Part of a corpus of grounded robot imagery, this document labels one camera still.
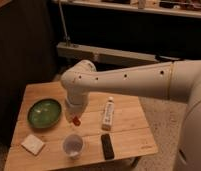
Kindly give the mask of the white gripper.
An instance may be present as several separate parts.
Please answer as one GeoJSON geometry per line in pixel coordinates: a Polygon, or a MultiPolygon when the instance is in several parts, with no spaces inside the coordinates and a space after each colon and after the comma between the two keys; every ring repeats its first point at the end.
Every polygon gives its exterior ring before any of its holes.
{"type": "Polygon", "coordinates": [[[77,116],[80,120],[84,114],[84,111],[88,104],[88,95],[87,94],[79,94],[79,95],[71,95],[68,94],[65,98],[65,117],[68,122],[72,122],[72,117],[77,116]]]}

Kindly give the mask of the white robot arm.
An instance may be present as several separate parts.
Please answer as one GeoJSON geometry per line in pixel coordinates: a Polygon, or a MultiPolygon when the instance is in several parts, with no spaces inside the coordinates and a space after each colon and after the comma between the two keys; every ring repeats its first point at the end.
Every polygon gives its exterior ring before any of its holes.
{"type": "Polygon", "coordinates": [[[201,60],[164,62],[97,71],[82,60],[62,74],[65,104],[71,117],[81,117],[91,92],[136,95],[184,102],[174,171],[201,171],[201,60]]]}

